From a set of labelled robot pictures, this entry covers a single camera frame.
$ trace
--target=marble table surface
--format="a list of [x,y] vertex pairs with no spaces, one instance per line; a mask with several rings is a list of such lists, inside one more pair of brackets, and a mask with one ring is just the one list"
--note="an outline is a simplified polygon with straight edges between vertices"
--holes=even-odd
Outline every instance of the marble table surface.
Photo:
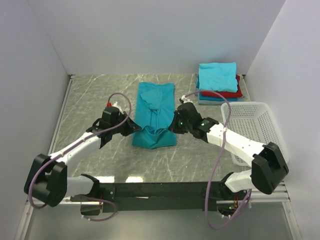
[[[101,117],[108,97],[114,92],[128,96],[132,104],[131,118],[135,118],[135,105],[140,82],[174,83],[175,106],[182,95],[195,90],[194,74],[102,74],[74,75],[60,128],[54,141],[53,151],[59,151],[79,138],[92,123]],[[240,81],[244,99],[249,101],[245,82]],[[211,117],[222,122],[220,105],[198,105],[191,96],[202,117]],[[128,104],[121,96],[114,96],[122,109]],[[83,159],[72,176],[89,174],[102,177],[106,182],[196,182],[208,181],[217,161],[220,148],[195,139],[191,134],[179,134],[177,145],[158,149],[132,146],[132,136],[114,135],[112,141],[99,151]],[[225,152],[214,175],[221,180],[229,172],[241,172],[245,167],[233,164],[229,152]]]

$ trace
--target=metal frame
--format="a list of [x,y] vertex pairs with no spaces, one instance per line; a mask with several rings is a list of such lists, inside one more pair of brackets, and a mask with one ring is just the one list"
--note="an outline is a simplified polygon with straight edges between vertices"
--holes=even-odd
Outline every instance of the metal frame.
[[[68,87],[67,87],[64,99],[63,99],[63,103],[61,106],[61,111],[59,114],[57,125],[56,125],[55,131],[54,131],[54,134],[52,137],[52,141],[50,144],[50,148],[48,151],[49,154],[51,154],[53,152],[53,150],[55,149],[55,146],[56,146],[56,138],[59,134],[62,116],[65,111],[66,103],[69,98],[69,93],[70,93],[74,78],[75,78],[74,75],[70,76],[70,81],[68,83]],[[231,202],[232,201],[222,200],[222,201],[217,201],[216,203],[217,204],[228,204]],[[297,223],[296,217],[294,215],[294,212],[293,212],[293,209],[292,209],[292,206],[290,203],[290,198],[289,198],[289,195],[287,192],[287,188],[286,188],[286,185],[284,182],[281,182],[279,184],[279,186],[275,189],[274,193],[271,195],[266,195],[266,194],[259,192],[257,189],[253,189],[252,195],[251,195],[251,202],[253,202],[253,203],[282,203],[293,240],[302,240],[302,236],[299,231],[298,223]],[[34,203],[41,204],[42,202],[35,199]],[[60,202],[60,205],[80,205],[80,204],[91,205],[91,204],[95,204],[95,202],[82,202],[82,203],[72,202],[72,201],[70,201],[69,197],[64,198]],[[24,240],[25,239],[26,233],[28,231],[29,223],[30,223],[30,220],[32,217],[32,213],[33,213],[33,207],[31,207],[31,205],[28,203],[28,201],[26,201],[26,205],[25,205],[25,208],[24,208],[24,211],[23,211],[23,214],[22,214],[19,226],[18,226],[18,230],[17,230],[15,238],[14,238],[15,240]]]

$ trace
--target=red cloth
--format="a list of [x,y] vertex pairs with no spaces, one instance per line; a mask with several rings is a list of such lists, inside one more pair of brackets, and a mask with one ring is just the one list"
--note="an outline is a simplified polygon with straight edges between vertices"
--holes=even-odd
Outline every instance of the red cloth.
[[[224,96],[226,99],[235,99],[235,98],[241,98],[242,92],[240,89],[239,81],[240,81],[240,76],[236,75],[235,79],[238,81],[238,91],[236,92],[228,92],[228,91],[217,91],[217,93],[221,94]],[[210,91],[202,91],[200,93],[204,97],[215,97],[215,98],[220,98],[217,94],[210,92]]]

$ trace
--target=wire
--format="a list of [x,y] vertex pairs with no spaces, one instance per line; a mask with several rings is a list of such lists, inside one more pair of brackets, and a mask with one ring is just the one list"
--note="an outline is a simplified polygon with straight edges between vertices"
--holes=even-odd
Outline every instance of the wire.
[[[100,134],[104,134],[104,133],[106,133],[106,132],[108,132],[108,131],[111,131],[111,130],[113,130],[113,129],[118,128],[119,126],[121,126],[122,124],[124,124],[124,123],[128,120],[128,118],[129,118],[129,116],[130,116],[130,114],[131,114],[131,111],[132,111],[132,106],[131,106],[131,102],[130,102],[129,98],[128,98],[126,95],[124,95],[123,93],[121,93],[121,92],[115,92],[115,93],[111,94],[110,97],[108,98],[108,103],[110,102],[111,97],[114,96],[114,95],[121,95],[121,96],[123,96],[123,97],[127,100],[128,104],[129,104],[129,112],[128,112],[128,115],[124,118],[124,120],[123,120],[122,122],[120,122],[119,124],[113,126],[113,127],[104,129],[104,130],[102,130],[102,131],[96,132],[96,133],[91,134],[91,135],[88,135],[88,136],[85,137],[84,139],[81,139],[81,140],[77,141],[74,145],[72,145],[72,146],[70,146],[69,148],[67,148],[67,149],[63,152],[63,155],[68,154],[68,153],[71,152],[73,149],[75,149],[76,147],[78,147],[80,144],[84,143],[85,141],[87,141],[88,139],[90,139],[90,138],[92,138],[92,137],[94,137],[94,136],[97,136],[97,135],[100,135]],[[29,186],[29,191],[28,191],[28,201],[30,202],[31,206],[34,207],[35,209],[42,209],[42,208],[44,208],[44,207],[47,205],[47,204],[44,204],[44,205],[38,206],[38,205],[36,205],[36,204],[34,203],[34,200],[33,200],[33,198],[32,198],[32,191],[33,191],[34,185],[35,185],[35,183],[36,183],[36,180],[37,180],[39,174],[40,174],[42,171],[44,171],[44,169],[45,169],[48,165],[50,165],[52,162],[60,159],[63,155],[62,155],[61,153],[59,153],[57,156],[55,156],[55,157],[53,157],[52,159],[50,159],[50,160],[49,160],[48,162],[46,162],[42,167],[40,167],[40,169],[35,173],[34,177],[32,178],[32,181],[31,181],[30,186]],[[115,205],[114,203],[112,204],[110,201],[106,201],[106,200],[103,200],[103,202],[108,203],[108,204],[111,204],[111,205],[114,206],[114,214],[112,214],[112,215],[110,216],[110,217],[113,217],[113,216],[115,215],[115,212],[117,211],[116,205]]]
[[217,167],[218,167],[218,164],[221,160],[221,157],[225,151],[225,146],[226,146],[226,131],[227,131],[227,126],[228,126],[228,123],[230,121],[230,117],[231,117],[231,106],[230,106],[230,103],[228,102],[228,100],[222,96],[220,93],[216,92],[216,91],[211,91],[211,90],[199,90],[199,91],[195,91],[195,92],[192,92],[192,93],[188,93],[187,95],[185,95],[185,97],[189,97],[193,94],[197,94],[197,93],[201,93],[201,92],[211,92],[211,93],[214,93],[216,95],[218,95],[220,98],[222,98],[225,103],[228,105],[228,108],[229,108],[229,113],[228,113],[228,117],[226,118],[226,121],[224,123],[224,130],[223,130],[223,137],[222,137],[222,146],[221,146],[221,149],[220,149],[220,152],[219,152],[219,155],[218,155],[218,158],[216,160],[216,163],[213,167],[213,170],[212,170],[212,173],[211,173],[211,176],[210,176],[210,179],[208,181],[208,184],[206,186],[206,192],[205,192],[205,200],[204,200],[204,214],[205,214],[205,217],[206,217],[206,221],[209,225],[209,227],[211,229],[214,229],[214,230],[220,230],[220,229],[223,229],[225,228],[236,216],[240,215],[243,210],[246,208],[246,206],[249,204],[249,201],[250,201],[250,197],[251,197],[251,189],[247,192],[247,194],[245,195],[243,201],[241,202],[240,206],[236,209],[236,211],[234,212],[234,214],[230,217],[230,219],[228,221],[226,221],[224,224],[222,224],[221,226],[213,226],[211,221],[210,221],[210,218],[209,218],[209,211],[208,211],[208,205],[209,205],[209,194],[210,194],[210,187],[211,187],[211,182],[212,182],[212,179],[214,178],[214,174],[217,170]]
[[113,216],[116,215],[117,206],[112,201],[108,201],[108,200],[104,200],[104,199],[98,199],[98,198],[94,198],[94,197],[88,197],[88,196],[85,196],[85,195],[82,195],[82,196],[85,197],[88,200],[91,200],[91,201],[104,202],[106,204],[110,204],[110,205],[113,206],[113,209],[114,209],[113,213],[110,216],[106,217],[106,218],[94,219],[94,218],[90,218],[90,217],[87,217],[87,216],[83,216],[84,219],[87,219],[87,220],[92,221],[92,222],[103,222],[103,221],[111,219]]

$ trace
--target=robotic arm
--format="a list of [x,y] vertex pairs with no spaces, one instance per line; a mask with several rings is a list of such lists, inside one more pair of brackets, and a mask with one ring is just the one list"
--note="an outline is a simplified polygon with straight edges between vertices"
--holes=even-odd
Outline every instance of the robotic arm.
[[[191,101],[181,100],[181,103],[175,111],[173,121],[168,129],[176,134],[191,133],[197,139],[221,147],[225,130],[223,124],[210,117],[202,118]],[[100,133],[102,130],[118,125],[126,117],[126,112],[123,112],[117,104],[107,105],[102,117],[97,119],[78,140],[51,155],[39,154],[32,163],[24,192],[28,194],[32,179],[45,163],[57,155],[62,155],[60,159],[53,161],[40,173],[32,188],[32,197],[51,207],[58,205],[65,197],[79,195],[93,198],[102,197],[104,200],[115,202],[118,205],[124,205],[125,200],[128,199],[131,201],[133,199],[134,201],[139,200],[139,205],[141,205],[140,201],[146,200],[141,197],[153,197],[150,201],[156,201],[157,197],[161,197],[160,200],[164,201],[164,197],[168,197],[168,201],[172,204],[170,209],[180,209],[180,206],[173,203],[177,198],[179,198],[179,205],[181,198],[190,201],[186,206],[187,209],[203,205],[206,182],[100,183],[99,180],[87,174],[68,177],[68,172],[70,173],[83,158],[111,141],[114,134],[128,136],[141,130],[141,127],[128,117],[121,126]],[[243,190],[252,188],[257,188],[265,194],[271,194],[289,172],[279,147],[272,142],[265,145],[252,141],[229,129],[225,134],[225,149],[242,158],[251,169],[238,173],[231,172],[223,180],[212,182],[215,184],[211,185],[210,198],[214,201],[232,200],[237,194],[241,199],[244,197]],[[79,142],[81,143],[77,147],[64,154],[66,149]],[[129,210],[125,206],[118,208]]]

